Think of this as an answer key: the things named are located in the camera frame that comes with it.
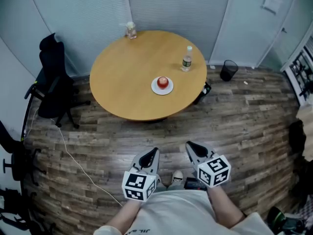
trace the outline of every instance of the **water bottle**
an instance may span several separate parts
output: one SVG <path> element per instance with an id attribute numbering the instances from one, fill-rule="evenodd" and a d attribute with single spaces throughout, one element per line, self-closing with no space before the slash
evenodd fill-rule
<path id="1" fill-rule="evenodd" d="M 187 53 L 186 55 L 184 55 L 184 58 L 182 59 L 182 67 L 181 69 L 184 72 L 187 72 L 190 70 L 190 66 L 191 66 L 191 59 L 192 59 L 192 46 L 188 46 L 187 47 Z"/>

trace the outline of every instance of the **white cable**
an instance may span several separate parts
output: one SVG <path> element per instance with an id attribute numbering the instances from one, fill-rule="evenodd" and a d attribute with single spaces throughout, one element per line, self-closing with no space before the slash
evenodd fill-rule
<path id="1" fill-rule="evenodd" d="M 31 131 L 31 128 L 33 128 L 33 122 L 34 122 L 34 120 L 35 120 L 35 115 L 36 115 L 38 109 L 39 109 L 39 107 L 37 108 L 37 110 L 35 110 L 35 113 L 34 113 L 34 116 L 33 116 L 33 120 L 32 120 L 31 125 L 30 125 L 30 129 L 29 129 L 29 131 L 28 131 L 28 133 L 27 133 L 27 136 L 24 138 L 24 140 L 28 138 L 28 135 L 29 135 L 29 133 L 30 133 L 30 131 Z"/>
<path id="2" fill-rule="evenodd" d="M 115 200 L 115 202 L 117 202 L 120 206 L 123 206 L 116 198 L 114 198 L 109 192 L 107 192 L 106 190 L 104 190 L 103 188 L 101 188 L 100 186 L 96 185 L 94 183 L 94 181 L 91 179 L 91 177 L 85 172 L 85 170 L 82 168 L 82 166 L 73 158 L 73 156 L 67 151 L 67 144 L 65 143 L 65 139 L 64 139 L 64 136 L 62 134 L 62 131 L 61 129 L 58 127 L 60 133 L 61 133 L 61 136 L 63 138 L 63 142 L 64 142 L 64 146 L 65 146 L 65 151 L 70 155 L 70 157 L 75 161 L 75 163 L 78 164 L 78 166 L 81 168 L 81 170 L 84 172 L 84 174 L 90 179 L 90 181 L 94 184 L 94 186 L 98 187 L 99 189 L 103 190 L 106 194 L 108 194 L 110 197 L 112 197 L 112 199 Z"/>

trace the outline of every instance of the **window blind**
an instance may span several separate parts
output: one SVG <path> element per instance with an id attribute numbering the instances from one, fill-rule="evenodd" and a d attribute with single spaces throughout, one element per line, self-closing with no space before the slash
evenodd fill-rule
<path id="1" fill-rule="evenodd" d="M 130 0 L 137 30 L 174 32 L 210 59 L 228 0 Z"/>
<path id="2" fill-rule="evenodd" d="M 42 18 L 80 75 L 88 75 L 99 53 L 125 34 L 128 0 L 34 0 Z"/>

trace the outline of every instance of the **black trash can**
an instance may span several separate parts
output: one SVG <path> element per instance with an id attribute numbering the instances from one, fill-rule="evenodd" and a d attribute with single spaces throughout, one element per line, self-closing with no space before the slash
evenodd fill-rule
<path id="1" fill-rule="evenodd" d="M 220 77 L 224 81 L 230 81 L 233 75 L 235 75 L 235 73 L 237 72 L 237 70 L 238 66 L 235 62 L 231 60 L 226 60 L 224 62 Z"/>

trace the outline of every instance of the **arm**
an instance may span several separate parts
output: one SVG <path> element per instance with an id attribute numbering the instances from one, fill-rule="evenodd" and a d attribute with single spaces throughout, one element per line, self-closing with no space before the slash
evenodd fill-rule
<path id="1" fill-rule="evenodd" d="M 211 198 L 216 220 L 220 225 L 230 229 L 245 219 L 243 212 L 234 205 L 222 187 L 208 188 L 207 193 Z"/>
<path id="2" fill-rule="evenodd" d="M 129 200 L 106 225 L 113 226 L 125 234 L 136 218 L 140 206 L 140 201 Z"/>

